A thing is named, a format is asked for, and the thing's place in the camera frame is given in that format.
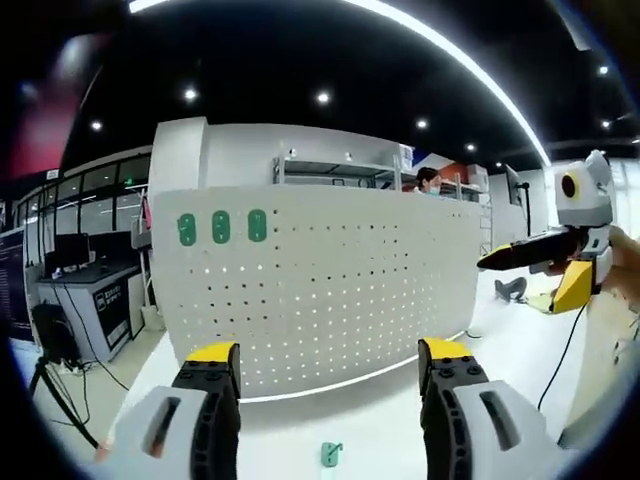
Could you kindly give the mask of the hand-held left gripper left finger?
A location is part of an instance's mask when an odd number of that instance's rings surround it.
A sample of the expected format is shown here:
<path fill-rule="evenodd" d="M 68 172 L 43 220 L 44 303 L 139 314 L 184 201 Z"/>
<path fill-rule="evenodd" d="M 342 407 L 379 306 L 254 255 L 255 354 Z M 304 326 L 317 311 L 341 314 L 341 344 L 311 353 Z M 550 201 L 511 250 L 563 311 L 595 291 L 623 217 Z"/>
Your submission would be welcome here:
<path fill-rule="evenodd" d="M 241 417 L 240 346 L 189 354 L 169 386 L 124 414 L 107 456 L 110 479 L 236 479 Z"/>

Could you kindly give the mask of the person's right hand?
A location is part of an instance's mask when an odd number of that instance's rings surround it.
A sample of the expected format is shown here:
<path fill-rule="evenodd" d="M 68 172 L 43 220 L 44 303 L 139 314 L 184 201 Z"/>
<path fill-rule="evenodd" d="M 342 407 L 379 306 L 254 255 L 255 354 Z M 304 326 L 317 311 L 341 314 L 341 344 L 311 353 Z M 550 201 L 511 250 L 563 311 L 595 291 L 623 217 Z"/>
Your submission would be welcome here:
<path fill-rule="evenodd" d="M 603 282 L 603 289 L 619 292 L 631 308 L 639 307 L 639 240 L 612 226 L 609 242 L 613 265 Z"/>

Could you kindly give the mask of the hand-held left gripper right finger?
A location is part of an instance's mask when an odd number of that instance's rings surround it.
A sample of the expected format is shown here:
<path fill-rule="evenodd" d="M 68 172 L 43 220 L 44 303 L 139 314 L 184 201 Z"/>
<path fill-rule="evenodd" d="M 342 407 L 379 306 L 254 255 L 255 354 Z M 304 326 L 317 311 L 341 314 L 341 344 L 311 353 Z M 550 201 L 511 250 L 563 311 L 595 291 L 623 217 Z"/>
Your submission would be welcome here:
<path fill-rule="evenodd" d="M 429 479 L 551 479 L 560 447 L 515 389 L 491 381 L 463 344 L 418 341 Z"/>

